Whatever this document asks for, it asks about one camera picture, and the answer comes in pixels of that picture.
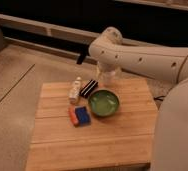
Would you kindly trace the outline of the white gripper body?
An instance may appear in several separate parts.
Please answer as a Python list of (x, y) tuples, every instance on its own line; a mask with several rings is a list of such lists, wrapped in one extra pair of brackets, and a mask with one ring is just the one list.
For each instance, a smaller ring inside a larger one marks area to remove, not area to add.
[(98, 63), (97, 80), (105, 87), (111, 86), (121, 76), (121, 68), (116, 65)]

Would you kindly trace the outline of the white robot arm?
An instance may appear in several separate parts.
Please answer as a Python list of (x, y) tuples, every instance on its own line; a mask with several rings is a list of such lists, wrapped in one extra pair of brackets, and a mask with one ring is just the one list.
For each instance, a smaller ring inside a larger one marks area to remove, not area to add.
[(106, 28), (88, 47), (100, 73), (116, 68), (143, 76), (159, 104), (149, 171), (188, 171), (188, 47), (128, 46)]

